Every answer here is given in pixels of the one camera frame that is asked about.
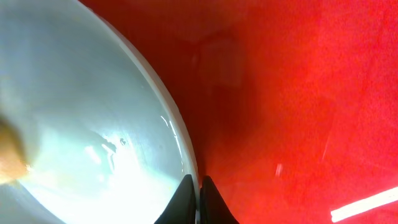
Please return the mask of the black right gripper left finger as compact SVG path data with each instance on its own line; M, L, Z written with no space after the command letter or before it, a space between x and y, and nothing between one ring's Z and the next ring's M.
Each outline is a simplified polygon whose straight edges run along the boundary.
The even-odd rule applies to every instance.
M187 174L155 224L195 224L196 204L192 175Z

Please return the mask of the light green plate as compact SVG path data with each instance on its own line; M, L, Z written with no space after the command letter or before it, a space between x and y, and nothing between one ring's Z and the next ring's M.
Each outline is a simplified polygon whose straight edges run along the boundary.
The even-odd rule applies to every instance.
M187 174L197 203L172 97L79 1L1 2L1 118L27 164L1 186L2 223L155 223Z

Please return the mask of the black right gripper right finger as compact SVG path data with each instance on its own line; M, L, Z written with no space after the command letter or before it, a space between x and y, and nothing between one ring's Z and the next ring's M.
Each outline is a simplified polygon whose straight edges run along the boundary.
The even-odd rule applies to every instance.
M239 224L208 175L204 176L200 189L200 223Z

